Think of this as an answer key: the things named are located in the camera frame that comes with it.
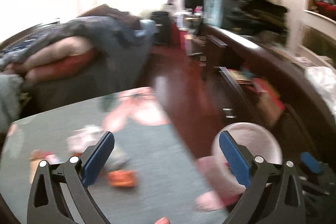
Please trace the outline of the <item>person's left hand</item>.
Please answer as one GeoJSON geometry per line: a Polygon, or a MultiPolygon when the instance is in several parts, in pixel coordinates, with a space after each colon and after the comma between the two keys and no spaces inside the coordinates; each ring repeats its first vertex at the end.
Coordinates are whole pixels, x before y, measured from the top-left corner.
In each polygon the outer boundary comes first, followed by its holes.
{"type": "Polygon", "coordinates": [[[170,224],[170,220],[167,217],[162,217],[157,220],[154,224],[170,224]]]}

